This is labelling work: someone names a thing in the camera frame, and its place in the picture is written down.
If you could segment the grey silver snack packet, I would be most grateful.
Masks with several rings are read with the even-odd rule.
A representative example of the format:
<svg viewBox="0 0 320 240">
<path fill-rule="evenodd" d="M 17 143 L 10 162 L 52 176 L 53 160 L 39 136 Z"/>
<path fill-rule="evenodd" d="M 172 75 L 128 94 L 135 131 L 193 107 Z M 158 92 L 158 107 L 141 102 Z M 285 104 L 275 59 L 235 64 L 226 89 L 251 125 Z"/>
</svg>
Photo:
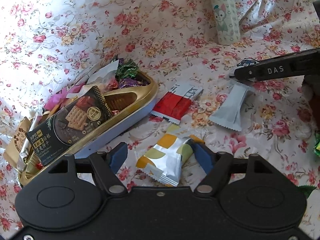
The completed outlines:
<svg viewBox="0 0 320 240">
<path fill-rule="evenodd" d="M 216 110 L 209 120 L 219 126 L 241 132 L 241 107 L 248 93 L 255 89 L 238 81 L 231 81 L 231 91 L 224 103 Z"/>
</svg>

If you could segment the yellow silver snack packet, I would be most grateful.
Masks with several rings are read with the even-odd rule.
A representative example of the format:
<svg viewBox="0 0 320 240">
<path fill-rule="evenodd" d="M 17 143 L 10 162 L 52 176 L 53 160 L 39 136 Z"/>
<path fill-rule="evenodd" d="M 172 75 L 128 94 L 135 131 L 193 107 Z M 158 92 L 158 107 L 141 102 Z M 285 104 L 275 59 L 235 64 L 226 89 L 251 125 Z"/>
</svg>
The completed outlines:
<svg viewBox="0 0 320 240">
<path fill-rule="evenodd" d="M 201 129 L 172 124 L 163 137 L 137 159 L 136 168 L 165 186 L 176 187 L 182 166 L 194 153 L 191 145 L 203 143 L 203 137 Z"/>
</svg>

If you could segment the blue white small candy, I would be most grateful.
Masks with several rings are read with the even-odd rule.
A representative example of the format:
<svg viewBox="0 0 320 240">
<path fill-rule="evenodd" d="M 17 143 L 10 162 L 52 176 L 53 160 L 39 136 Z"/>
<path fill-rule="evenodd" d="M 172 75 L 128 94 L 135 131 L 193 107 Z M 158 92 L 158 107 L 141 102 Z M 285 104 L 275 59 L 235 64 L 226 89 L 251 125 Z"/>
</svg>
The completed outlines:
<svg viewBox="0 0 320 240">
<path fill-rule="evenodd" d="M 242 67 L 252 66 L 252 65 L 255 65 L 255 64 L 258 64 L 258 63 L 259 63 L 259 61 L 255 60 L 255 59 L 250 59 L 250 58 L 243 59 L 243 60 L 241 60 L 235 67 L 233 67 L 233 68 L 230 70 L 228 76 L 229 76 L 230 78 L 233 78 L 233 77 L 235 77 L 235 76 L 234 76 L 234 71 L 235 71 L 236 69 L 242 68 Z"/>
</svg>

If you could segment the red white snack packet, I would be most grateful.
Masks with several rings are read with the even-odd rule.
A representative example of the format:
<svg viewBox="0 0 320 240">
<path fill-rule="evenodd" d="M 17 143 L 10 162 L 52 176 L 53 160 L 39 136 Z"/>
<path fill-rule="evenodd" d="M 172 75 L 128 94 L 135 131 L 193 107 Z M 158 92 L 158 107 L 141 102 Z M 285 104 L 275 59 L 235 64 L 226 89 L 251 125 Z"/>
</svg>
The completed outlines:
<svg viewBox="0 0 320 240">
<path fill-rule="evenodd" d="M 151 114 L 179 125 L 181 118 L 202 91 L 202 87 L 193 83 L 176 82 L 155 104 Z"/>
</svg>

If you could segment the green foil candy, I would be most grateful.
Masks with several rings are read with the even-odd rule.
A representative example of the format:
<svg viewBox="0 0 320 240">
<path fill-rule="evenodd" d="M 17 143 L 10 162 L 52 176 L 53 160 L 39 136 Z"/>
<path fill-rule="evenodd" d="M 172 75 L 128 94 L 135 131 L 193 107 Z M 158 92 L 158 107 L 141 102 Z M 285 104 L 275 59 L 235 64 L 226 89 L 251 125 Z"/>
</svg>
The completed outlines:
<svg viewBox="0 0 320 240">
<path fill-rule="evenodd" d="M 319 132 L 316 132 L 315 138 L 316 138 L 316 143 L 313 147 L 313 153 L 318 157 L 320 157 L 320 133 Z"/>
<path fill-rule="evenodd" d="M 116 80 L 119 81 L 125 78 L 134 78 L 138 73 L 138 65 L 132 59 L 118 59 L 118 67 L 116 70 Z"/>
</svg>

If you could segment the gold blue snack tin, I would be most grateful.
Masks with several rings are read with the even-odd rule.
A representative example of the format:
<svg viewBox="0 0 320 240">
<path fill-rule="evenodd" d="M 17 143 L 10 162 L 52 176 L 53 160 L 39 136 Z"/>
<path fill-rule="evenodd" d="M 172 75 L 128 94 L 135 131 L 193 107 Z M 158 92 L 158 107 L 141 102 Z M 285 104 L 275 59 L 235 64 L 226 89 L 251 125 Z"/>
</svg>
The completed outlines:
<svg viewBox="0 0 320 240">
<path fill-rule="evenodd" d="M 105 144 L 125 132 L 135 123 L 142 120 L 144 116 L 148 115 L 156 104 L 156 95 L 158 92 L 157 83 L 153 78 L 141 70 L 138 71 L 134 79 L 139 81 L 145 80 L 149 84 L 147 86 L 115 89 L 104 93 L 101 92 L 106 104 L 111 110 L 112 118 L 97 127 L 80 142 L 71 146 L 48 165 L 43 166 L 40 163 L 39 158 L 33 152 L 31 144 L 28 141 L 31 154 L 28 157 L 25 168 L 18 176 L 20 184 L 23 186 L 27 185 L 33 178 L 41 173 L 42 170 L 65 154 L 74 154 L 78 158 L 89 156 L 91 153 L 101 149 Z"/>
</svg>

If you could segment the black cracker packet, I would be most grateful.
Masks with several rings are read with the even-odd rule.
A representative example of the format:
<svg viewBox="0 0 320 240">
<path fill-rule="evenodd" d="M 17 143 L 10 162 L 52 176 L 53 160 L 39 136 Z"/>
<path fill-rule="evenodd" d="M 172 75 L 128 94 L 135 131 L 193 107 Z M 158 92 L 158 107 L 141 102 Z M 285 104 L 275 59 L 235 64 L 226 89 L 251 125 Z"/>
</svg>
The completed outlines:
<svg viewBox="0 0 320 240">
<path fill-rule="evenodd" d="M 27 139 L 40 163 L 46 166 L 110 118 L 110 108 L 98 86 L 93 86 L 28 132 Z"/>
</svg>

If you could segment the pink wrapper in tin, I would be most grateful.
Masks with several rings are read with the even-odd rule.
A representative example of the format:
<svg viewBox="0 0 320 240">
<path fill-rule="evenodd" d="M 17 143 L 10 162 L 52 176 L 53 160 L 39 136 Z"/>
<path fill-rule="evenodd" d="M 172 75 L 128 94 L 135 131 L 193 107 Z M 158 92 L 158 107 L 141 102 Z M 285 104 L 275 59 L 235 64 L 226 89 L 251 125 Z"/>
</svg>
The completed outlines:
<svg viewBox="0 0 320 240">
<path fill-rule="evenodd" d="M 51 111 L 56 105 L 60 104 L 61 102 L 63 102 L 66 98 L 67 95 L 69 94 L 76 94 L 78 92 L 80 92 L 80 89 L 82 88 L 84 84 L 80 84 L 80 85 L 75 85 L 71 88 L 65 87 L 63 89 L 61 89 L 59 92 L 57 92 L 56 94 L 52 95 L 48 101 L 46 102 L 46 104 L 44 105 L 44 109 L 45 110 L 49 110 Z"/>
</svg>

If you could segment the purple foil candy in tin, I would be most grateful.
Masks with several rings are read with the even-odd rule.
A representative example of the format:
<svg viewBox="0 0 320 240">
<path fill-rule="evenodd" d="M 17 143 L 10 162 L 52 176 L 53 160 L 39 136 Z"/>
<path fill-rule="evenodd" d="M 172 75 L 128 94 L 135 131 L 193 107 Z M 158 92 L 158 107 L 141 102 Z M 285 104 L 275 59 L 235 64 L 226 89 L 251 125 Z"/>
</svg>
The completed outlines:
<svg viewBox="0 0 320 240">
<path fill-rule="evenodd" d="M 147 86 L 149 83 L 145 80 L 139 81 L 132 78 L 124 78 L 119 81 L 118 88 L 129 88 L 129 87 L 139 87 L 139 86 Z"/>
</svg>

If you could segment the brown paper snack packet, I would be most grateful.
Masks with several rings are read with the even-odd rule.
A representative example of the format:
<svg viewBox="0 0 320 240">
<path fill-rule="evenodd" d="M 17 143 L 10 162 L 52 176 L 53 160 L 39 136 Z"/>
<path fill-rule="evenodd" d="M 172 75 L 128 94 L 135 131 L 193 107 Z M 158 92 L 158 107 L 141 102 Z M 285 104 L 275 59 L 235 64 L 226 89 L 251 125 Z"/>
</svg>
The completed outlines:
<svg viewBox="0 0 320 240">
<path fill-rule="evenodd" d="M 30 127 L 30 120 L 24 117 L 23 120 L 18 124 L 14 136 L 3 153 L 4 159 L 14 168 L 17 168 L 19 154 L 26 139 L 25 134 L 29 131 Z"/>
</svg>

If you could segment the green white thermos bottle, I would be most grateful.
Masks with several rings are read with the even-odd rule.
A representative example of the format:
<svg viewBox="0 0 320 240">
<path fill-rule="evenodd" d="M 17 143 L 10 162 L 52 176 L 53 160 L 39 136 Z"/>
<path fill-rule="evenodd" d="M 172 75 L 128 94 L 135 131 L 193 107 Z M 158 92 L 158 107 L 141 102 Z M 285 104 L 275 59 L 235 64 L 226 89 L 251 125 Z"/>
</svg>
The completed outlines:
<svg viewBox="0 0 320 240">
<path fill-rule="evenodd" d="M 218 44 L 228 46 L 240 40 L 235 0 L 210 0 L 217 29 Z"/>
</svg>

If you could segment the green foil candy in tin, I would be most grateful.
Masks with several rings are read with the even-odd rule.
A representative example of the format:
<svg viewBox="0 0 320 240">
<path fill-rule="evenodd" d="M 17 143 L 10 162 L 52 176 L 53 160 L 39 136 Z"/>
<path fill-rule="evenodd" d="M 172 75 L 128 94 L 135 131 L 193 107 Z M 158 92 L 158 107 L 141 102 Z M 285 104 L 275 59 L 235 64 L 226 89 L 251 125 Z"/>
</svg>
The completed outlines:
<svg viewBox="0 0 320 240">
<path fill-rule="evenodd" d="M 138 65 L 132 59 L 118 59 L 118 67 L 116 70 L 116 80 L 119 81 L 125 78 L 134 78 L 138 73 Z"/>
</svg>

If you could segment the floral bed cover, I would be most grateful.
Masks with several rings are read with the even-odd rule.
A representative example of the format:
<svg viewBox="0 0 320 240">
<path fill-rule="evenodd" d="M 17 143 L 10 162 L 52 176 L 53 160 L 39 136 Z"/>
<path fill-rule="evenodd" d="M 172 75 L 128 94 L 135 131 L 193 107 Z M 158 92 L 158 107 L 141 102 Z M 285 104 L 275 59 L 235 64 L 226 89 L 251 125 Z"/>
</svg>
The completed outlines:
<svg viewBox="0 0 320 240">
<path fill-rule="evenodd" d="M 235 0 L 241 39 L 222 46 L 210 0 L 1 0 L 1 150 L 24 117 L 81 73 L 114 56 L 132 59 L 160 94 L 177 80 L 202 87 L 181 124 L 199 131 L 211 149 L 237 158 L 260 154 L 295 185 L 313 187 L 301 228 L 318 238 L 318 114 L 302 78 L 255 83 L 240 133 L 209 120 L 227 98 L 227 75 L 239 61 L 319 46 L 314 1 Z"/>
</svg>

